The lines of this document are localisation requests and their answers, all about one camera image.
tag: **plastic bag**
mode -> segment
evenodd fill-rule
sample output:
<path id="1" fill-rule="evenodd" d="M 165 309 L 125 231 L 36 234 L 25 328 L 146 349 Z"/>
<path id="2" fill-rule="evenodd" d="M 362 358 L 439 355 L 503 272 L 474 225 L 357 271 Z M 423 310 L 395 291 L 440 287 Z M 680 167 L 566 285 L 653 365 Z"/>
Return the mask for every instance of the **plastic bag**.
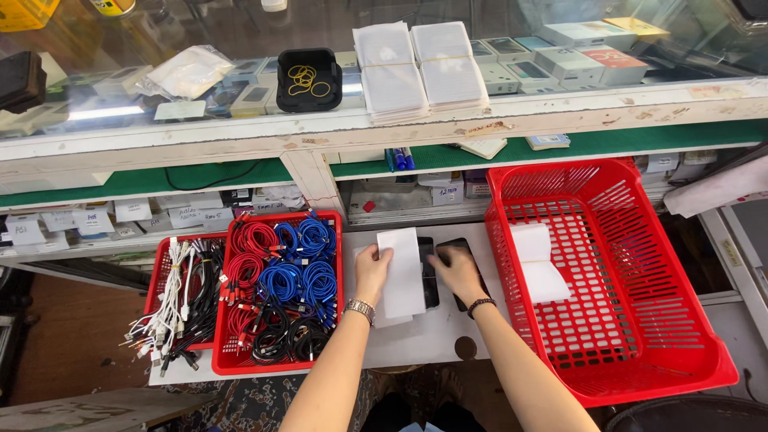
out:
<path id="1" fill-rule="evenodd" d="M 143 95 L 192 101 L 221 81 L 235 65 L 210 45 L 191 46 L 136 83 Z"/>

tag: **red plastic basket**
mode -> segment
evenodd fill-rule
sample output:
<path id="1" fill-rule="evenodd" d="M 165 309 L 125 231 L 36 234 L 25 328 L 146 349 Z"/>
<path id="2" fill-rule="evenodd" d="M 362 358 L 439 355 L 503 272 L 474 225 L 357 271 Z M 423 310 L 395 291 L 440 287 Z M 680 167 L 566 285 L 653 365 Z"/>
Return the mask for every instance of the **red plastic basket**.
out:
<path id="1" fill-rule="evenodd" d="M 627 159 L 491 168 L 485 226 L 512 327 L 585 407 L 735 384 Z M 550 229 L 566 301 L 532 304 L 508 224 Z"/>
<path id="2" fill-rule="evenodd" d="M 343 257 L 341 255 L 341 215 L 337 211 L 316 211 L 318 217 L 323 220 L 333 221 L 336 228 L 336 259 L 331 266 L 336 272 L 336 323 L 341 319 L 341 312 L 344 302 L 343 286 Z M 284 214 L 265 214 L 264 216 L 254 216 L 248 222 L 263 222 L 274 226 L 280 222 L 288 222 L 294 227 L 298 227 L 301 221 L 306 219 L 309 213 L 284 213 Z M 231 242 L 232 224 L 227 232 L 227 242 Z M 233 252 L 228 248 L 224 253 L 224 267 L 226 268 L 233 257 Z M 219 375 L 238 375 L 238 374 L 264 374 L 267 372 L 295 371 L 297 369 L 309 369 L 315 364 L 315 361 L 294 361 L 293 363 L 269 364 L 267 366 L 255 364 L 250 358 L 250 352 L 237 353 L 237 337 L 230 336 L 227 332 L 227 316 L 231 307 L 219 307 L 219 314 L 216 318 L 216 333 L 214 334 L 214 357 L 211 361 L 211 367 Z"/>
<path id="3" fill-rule="evenodd" d="M 227 233 L 213 233 L 213 234 L 198 234 L 198 235 L 180 235 L 176 239 L 178 241 L 192 241 L 202 238 L 205 240 L 211 240 L 214 244 L 218 244 L 224 248 L 227 241 Z M 160 244 L 157 245 L 157 253 L 154 256 L 154 268 L 152 269 L 152 279 L 149 282 L 149 291 L 147 292 L 147 302 L 144 303 L 144 315 L 157 310 L 160 307 L 160 300 L 157 298 L 165 291 L 165 281 L 168 279 L 168 273 L 170 273 L 170 257 L 168 256 L 168 249 L 170 248 L 170 237 L 163 239 Z M 200 289 L 199 284 L 192 285 L 193 293 L 197 293 Z M 213 341 L 206 341 L 199 344 L 190 345 L 190 350 L 207 350 L 214 347 Z"/>

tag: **foot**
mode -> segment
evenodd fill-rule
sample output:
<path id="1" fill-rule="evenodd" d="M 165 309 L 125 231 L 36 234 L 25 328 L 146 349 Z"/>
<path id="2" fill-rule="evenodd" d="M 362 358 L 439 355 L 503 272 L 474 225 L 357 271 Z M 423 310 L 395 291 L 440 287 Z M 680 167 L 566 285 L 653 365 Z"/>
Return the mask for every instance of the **foot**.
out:
<path id="1" fill-rule="evenodd" d="M 440 382 L 437 387 L 437 406 L 440 408 L 445 402 L 461 404 L 464 387 L 458 378 L 456 370 L 452 367 L 444 367 L 440 370 Z"/>

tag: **smartphone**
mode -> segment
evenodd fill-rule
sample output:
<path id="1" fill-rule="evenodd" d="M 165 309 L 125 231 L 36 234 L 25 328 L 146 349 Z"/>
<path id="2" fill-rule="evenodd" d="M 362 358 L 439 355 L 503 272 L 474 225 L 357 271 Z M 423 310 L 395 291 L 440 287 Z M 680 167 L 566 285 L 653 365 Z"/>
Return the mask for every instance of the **smartphone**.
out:
<path id="1" fill-rule="evenodd" d="M 422 284 L 424 285 L 424 302 L 427 309 L 438 307 L 440 297 L 437 294 L 437 279 L 435 268 L 427 261 L 427 255 L 435 250 L 435 241 L 431 237 L 418 237 L 419 261 L 422 262 Z"/>
<path id="2" fill-rule="evenodd" d="M 440 258 L 440 261 L 442 261 L 443 264 L 447 265 L 448 267 L 451 267 L 451 258 L 445 253 L 440 253 L 440 248 L 443 246 L 454 246 L 456 248 L 464 248 L 469 252 L 469 256 L 472 257 L 472 261 L 475 261 L 475 256 L 472 255 L 472 249 L 469 248 L 469 243 L 467 243 L 467 239 L 465 238 L 456 238 L 451 241 L 446 241 L 445 243 L 441 243 L 437 245 L 437 256 Z M 485 281 L 482 279 L 482 274 L 480 274 L 480 270 L 478 270 L 478 265 L 475 263 L 475 271 L 478 272 L 478 277 L 480 278 L 480 287 L 482 288 L 483 292 L 485 292 L 489 297 L 491 295 L 488 293 L 488 288 L 485 286 Z M 461 312 L 467 311 L 467 305 L 464 304 L 463 301 L 461 301 L 456 294 L 453 294 L 454 299 L 456 299 L 456 306 L 458 306 L 458 310 Z"/>

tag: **wristwatch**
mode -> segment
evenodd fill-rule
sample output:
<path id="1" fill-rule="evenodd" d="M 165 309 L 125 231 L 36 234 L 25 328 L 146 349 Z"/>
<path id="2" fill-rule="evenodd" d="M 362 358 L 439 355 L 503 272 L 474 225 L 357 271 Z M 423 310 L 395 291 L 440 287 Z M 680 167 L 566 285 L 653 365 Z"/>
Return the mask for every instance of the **wristwatch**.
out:
<path id="1" fill-rule="evenodd" d="M 370 303 L 358 298 L 350 298 L 349 301 L 346 302 L 344 313 L 347 311 L 355 311 L 365 315 L 366 318 L 368 318 L 371 327 L 373 327 L 373 317 L 376 316 L 376 309 L 374 309 Z"/>

